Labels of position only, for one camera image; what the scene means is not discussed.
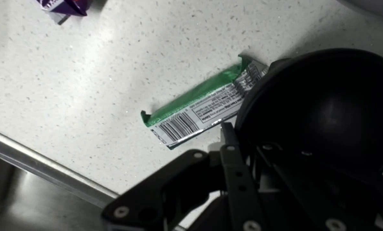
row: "purple wrapper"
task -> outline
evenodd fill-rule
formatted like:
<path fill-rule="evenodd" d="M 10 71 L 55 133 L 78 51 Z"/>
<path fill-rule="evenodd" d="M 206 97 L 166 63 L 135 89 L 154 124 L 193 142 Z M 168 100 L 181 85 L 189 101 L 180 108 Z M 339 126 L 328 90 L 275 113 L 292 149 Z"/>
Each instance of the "purple wrapper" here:
<path fill-rule="evenodd" d="M 89 0 L 37 0 L 40 5 L 53 13 L 65 15 L 86 15 Z"/>

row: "barcode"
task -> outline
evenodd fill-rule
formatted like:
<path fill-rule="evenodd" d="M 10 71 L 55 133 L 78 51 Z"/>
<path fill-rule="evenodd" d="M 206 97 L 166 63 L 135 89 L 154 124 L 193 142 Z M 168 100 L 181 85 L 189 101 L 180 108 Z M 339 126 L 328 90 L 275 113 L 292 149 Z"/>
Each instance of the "barcode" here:
<path fill-rule="evenodd" d="M 199 131 L 199 127 L 188 113 L 172 115 L 170 119 L 159 124 L 159 128 L 172 140 L 179 141 L 186 136 Z"/>

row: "black plastic part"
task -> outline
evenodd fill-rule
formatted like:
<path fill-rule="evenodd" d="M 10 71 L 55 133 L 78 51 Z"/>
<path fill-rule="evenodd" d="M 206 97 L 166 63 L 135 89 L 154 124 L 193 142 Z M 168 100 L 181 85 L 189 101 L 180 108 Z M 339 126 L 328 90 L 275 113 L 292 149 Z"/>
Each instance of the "black plastic part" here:
<path fill-rule="evenodd" d="M 212 201 L 209 207 L 193 222 L 189 231 L 233 231 L 229 217 L 227 196 L 222 195 Z"/>
<path fill-rule="evenodd" d="M 225 145 L 220 150 L 220 157 L 229 195 L 231 227 L 238 231 L 243 228 L 244 222 L 252 221 L 267 231 L 270 227 L 261 209 L 251 172 L 236 145 L 231 123 L 222 124 L 222 133 Z"/>
<path fill-rule="evenodd" d="M 328 219 L 341 221 L 348 231 L 373 231 L 374 219 L 358 219 L 351 213 L 346 213 L 333 201 L 330 201 L 317 187 L 314 186 L 310 177 L 301 169 L 280 168 L 275 166 L 275 171 L 301 204 L 307 217 L 316 226 L 316 230 L 325 231 Z"/>
<path fill-rule="evenodd" d="M 167 231 L 175 226 L 194 208 L 208 199 L 212 187 L 221 187 L 221 182 L 213 181 L 220 167 L 215 160 L 199 150 L 190 150 L 131 190 L 110 203 L 101 217 L 105 226 L 144 228 L 144 231 Z M 114 216 L 117 208 L 130 209 L 123 218 Z"/>
<path fill-rule="evenodd" d="M 260 194 L 267 222 L 272 231 L 316 231 L 316 227 L 289 195 L 283 191 Z"/>

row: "barcode label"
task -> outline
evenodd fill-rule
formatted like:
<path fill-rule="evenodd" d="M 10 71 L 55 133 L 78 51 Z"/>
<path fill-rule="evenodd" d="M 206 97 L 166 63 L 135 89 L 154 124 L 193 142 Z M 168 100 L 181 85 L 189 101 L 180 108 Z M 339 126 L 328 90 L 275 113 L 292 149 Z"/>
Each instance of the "barcode label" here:
<path fill-rule="evenodd" d="M 180 113 L 171 117 L 170 119 L 159 124 L 159 128 L 171 140 L 181 140 L 199 131 L 199 127 L 188 113 Z"/>
<path fill-rule="evenodd" d="M 152 132 L 168 148 L 234 117 L 243 104 L 244 95 L 261 78 L 254 64 L 235 80 L 176 114 L 150 127 Z"/>

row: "stainless steel sink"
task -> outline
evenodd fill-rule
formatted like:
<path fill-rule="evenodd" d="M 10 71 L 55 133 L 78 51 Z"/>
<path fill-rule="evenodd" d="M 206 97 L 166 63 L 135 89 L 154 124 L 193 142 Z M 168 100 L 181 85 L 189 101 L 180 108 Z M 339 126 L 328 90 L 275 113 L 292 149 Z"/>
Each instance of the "stainless steel sink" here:
<path fill-rule="evenodd" d="M 100 231 L 101 209 L 0 160 L 0 231 Z"/>

